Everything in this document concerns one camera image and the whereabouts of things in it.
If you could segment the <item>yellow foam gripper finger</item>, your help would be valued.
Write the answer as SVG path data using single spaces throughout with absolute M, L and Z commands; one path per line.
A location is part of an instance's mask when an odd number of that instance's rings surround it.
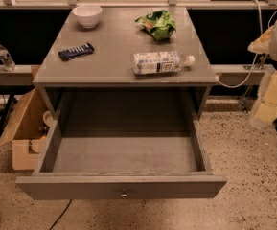
M 255 128 L 268 127 L 277 119 L 277 71 L 262 77 L 258 99 L 253 104 L 249 123 Z

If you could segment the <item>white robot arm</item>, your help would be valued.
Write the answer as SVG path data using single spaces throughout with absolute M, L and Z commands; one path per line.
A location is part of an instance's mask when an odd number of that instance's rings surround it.
M 248 50 L 269 54 L 277 62 L 277 20 L 260 37 L 251 42 Z M 269 126 L 277 119 L 277 70 L 262 77 L 258 100 L 254 103 L 250 123 L 254 127 Z

